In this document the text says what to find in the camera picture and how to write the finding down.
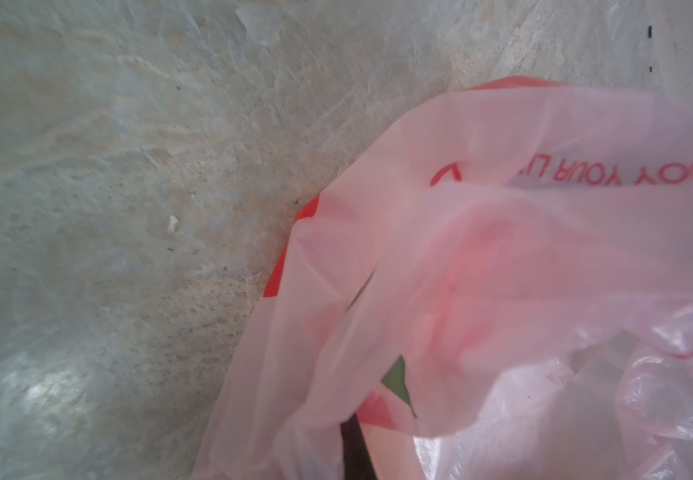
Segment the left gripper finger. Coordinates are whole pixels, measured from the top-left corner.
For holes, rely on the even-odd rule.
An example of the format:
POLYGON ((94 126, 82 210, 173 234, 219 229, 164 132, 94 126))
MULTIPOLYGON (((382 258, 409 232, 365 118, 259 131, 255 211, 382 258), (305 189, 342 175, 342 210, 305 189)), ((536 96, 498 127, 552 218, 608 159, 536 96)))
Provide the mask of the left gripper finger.
POLYGON ((345 480, 376 480, 367 445, 356 414, 340 425, 345 480))

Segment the pink plastic bag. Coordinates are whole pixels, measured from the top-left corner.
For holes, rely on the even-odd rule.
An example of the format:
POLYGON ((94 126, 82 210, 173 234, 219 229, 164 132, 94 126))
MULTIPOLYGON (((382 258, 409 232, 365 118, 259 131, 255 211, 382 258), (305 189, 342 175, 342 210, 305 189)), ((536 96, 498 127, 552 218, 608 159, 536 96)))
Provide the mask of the pink plastic bag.
POLYGON ((196 479, 693 479, 693 113, 510 77, 304 206, 196 479))

